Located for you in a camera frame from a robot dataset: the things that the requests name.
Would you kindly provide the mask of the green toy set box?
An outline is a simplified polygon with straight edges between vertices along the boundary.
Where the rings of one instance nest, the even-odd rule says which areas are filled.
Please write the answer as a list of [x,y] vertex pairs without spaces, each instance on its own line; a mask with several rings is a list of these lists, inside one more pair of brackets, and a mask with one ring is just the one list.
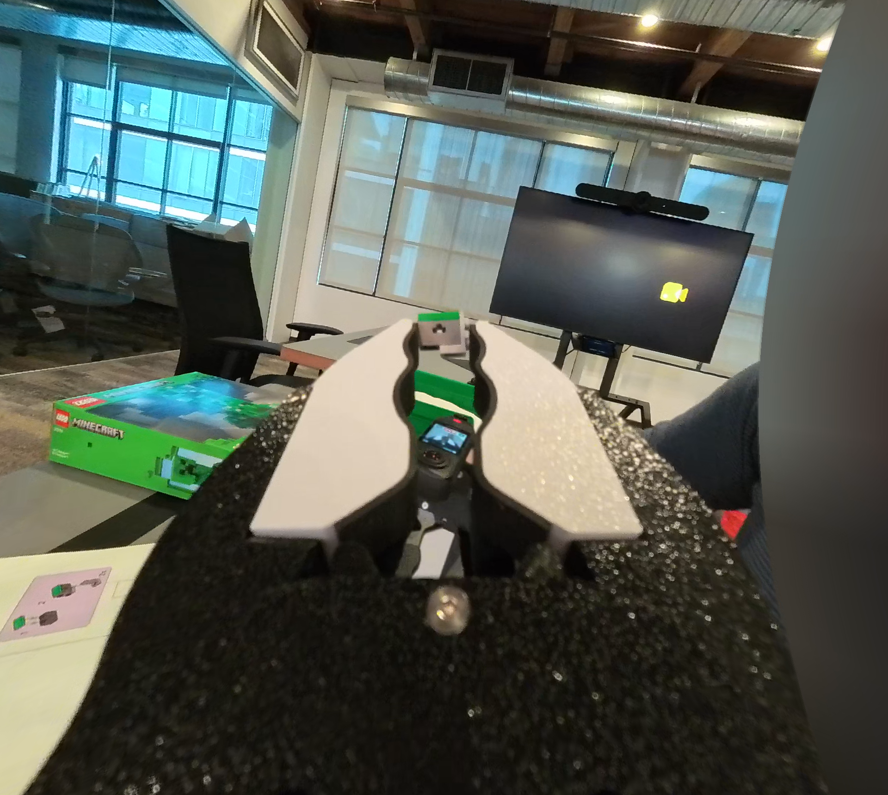
[[193,372],[81,394],[54,403],[49,457],[189,499],[293,393]]

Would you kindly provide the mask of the black office chair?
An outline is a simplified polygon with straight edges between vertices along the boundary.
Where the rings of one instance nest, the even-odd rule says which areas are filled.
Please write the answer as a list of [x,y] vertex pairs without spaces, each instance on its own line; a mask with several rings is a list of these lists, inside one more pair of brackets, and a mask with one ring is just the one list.
[[298,389],[334,361],[267,341],[246,242],[229,242],[173,224],[166,228],[181,346],[175,373],[199,373],[243,385]]

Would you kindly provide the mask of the rectangular wall duct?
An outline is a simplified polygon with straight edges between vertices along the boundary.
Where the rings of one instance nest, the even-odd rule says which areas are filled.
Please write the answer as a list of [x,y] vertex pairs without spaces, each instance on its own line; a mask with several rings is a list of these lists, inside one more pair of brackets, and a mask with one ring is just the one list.
[[301,98],[305,48],[279,14],[277,1],[250,0],[245,55],[296,105]]

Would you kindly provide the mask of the green plastic bin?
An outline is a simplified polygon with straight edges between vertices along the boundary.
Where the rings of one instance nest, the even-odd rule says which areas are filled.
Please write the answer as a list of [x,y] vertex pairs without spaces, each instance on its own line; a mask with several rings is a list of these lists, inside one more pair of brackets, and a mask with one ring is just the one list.
[[474,407],[474,385],[447,379],[423,370],[415,373],[415,406],[409,421],[416,436],[444,416],[457,416],[470,422],[477,431],[481,419]]

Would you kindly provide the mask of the dark grey panel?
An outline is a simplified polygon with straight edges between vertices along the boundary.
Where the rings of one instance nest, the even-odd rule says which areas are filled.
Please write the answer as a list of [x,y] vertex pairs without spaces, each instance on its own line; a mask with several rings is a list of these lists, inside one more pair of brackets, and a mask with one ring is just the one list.
[[778,601],[830,793],[886,793],[887,0],[848,0],[765,305],[760,450]]

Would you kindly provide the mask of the large black monitor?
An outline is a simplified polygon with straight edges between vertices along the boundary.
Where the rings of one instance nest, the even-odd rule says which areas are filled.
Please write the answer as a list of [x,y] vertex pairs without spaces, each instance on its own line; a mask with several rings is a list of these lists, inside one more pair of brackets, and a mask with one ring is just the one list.
[[522,186],[489,312],[711,362],[752,235]]

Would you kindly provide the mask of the black video bar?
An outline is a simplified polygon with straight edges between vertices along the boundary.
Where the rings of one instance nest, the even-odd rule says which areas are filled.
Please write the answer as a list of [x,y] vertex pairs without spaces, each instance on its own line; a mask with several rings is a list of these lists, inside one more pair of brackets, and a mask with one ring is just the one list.
[[579,198],[615,205],[633,213],[653,213],[699,222],[705,221],[709,217],[709,208],[703,205],[664,199],[651,195],[647,191],[631,192],[581,183],[577,185],[574,193]]

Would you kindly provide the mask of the grey brick with green plate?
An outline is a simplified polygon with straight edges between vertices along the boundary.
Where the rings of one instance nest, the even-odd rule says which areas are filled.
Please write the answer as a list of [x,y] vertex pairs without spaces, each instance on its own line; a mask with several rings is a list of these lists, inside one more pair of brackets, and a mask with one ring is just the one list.
[[465,353],[466,338],[460,312],[421,312],[416,321],[421,350],[437,351],[446,356]]

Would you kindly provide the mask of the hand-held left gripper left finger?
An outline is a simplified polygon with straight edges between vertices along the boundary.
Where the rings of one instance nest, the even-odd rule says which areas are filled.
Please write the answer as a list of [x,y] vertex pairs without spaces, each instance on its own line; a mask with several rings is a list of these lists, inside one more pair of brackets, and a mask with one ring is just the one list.
[[402,543],[416,521],[417,323],[347,353],[305,401],[250,523],[256,537]]

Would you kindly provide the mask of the instruction booklet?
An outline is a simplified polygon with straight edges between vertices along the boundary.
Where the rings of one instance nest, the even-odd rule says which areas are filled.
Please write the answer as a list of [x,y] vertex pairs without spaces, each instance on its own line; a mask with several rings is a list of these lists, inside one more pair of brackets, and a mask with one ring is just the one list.
[[90,687],[154,544],[1,561],[1,792],[25,791]]

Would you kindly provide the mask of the grey table with wooden edge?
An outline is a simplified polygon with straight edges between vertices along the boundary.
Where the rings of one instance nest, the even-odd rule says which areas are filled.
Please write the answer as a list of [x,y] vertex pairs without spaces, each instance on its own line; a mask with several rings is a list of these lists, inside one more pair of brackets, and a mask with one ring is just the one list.
[[318,376],[352,349],[364,344],[383,327],[363,329],[350,333],[313,323],[288,323],[290,339],[282,345],[281,359],[287,363],[289,377]]

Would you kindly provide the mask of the small metal air duct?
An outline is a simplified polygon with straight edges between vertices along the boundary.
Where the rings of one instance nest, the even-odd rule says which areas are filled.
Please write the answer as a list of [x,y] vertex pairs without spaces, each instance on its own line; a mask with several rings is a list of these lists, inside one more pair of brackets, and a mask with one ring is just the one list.
[[694,154],[735,157],[790,168],[804,132],[803,121],[757,112],[661,99],[616,90],[517,75],[504,100],[431,93],[431,63],[391,57],[383,73],[392,100],[451,110],[513,116],[620,140],[646,140]]

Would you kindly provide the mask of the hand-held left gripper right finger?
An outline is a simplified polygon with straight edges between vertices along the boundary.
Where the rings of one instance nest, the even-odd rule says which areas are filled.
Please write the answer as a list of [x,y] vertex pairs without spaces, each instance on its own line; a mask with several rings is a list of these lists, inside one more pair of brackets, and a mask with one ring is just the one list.
[[473,473],[503,544],[618,543],[642,525],[576,386],[490,323],[471,327]]

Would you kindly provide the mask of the duct vent grille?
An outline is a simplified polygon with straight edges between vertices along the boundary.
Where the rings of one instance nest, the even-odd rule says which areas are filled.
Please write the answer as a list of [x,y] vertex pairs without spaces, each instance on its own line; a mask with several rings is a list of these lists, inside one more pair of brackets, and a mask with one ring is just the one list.
[[509,89],[514,60],[436,49],[432,55],[427,88],[448,93],[504,100]]

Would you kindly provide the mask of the grey chair behind glass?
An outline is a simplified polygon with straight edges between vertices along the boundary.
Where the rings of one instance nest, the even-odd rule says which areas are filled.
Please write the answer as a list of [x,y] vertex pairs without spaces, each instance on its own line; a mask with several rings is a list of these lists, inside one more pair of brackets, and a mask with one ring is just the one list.
[[35,215],[29,233],[28,267],[37,289],[81,315],[75,344],[92,349],[91,361],[104,360],[115,340],[91,325],[94,313],[132,304],[136,282],[168,274],[144,267],[127,231],[84,216],[60,211]]

